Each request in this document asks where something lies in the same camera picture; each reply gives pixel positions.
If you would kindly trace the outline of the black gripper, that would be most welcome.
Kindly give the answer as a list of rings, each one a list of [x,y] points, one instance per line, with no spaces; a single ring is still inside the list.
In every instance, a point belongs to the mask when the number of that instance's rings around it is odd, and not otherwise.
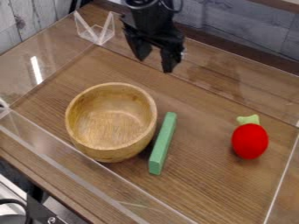
[[[129,13],[122,15],[126,40],[135,57],[143,61],[161,49],[163,71],[171,73],[183,60],[185,36],[174,25],[174,15],[183,10],[183,0],[125,0]]]

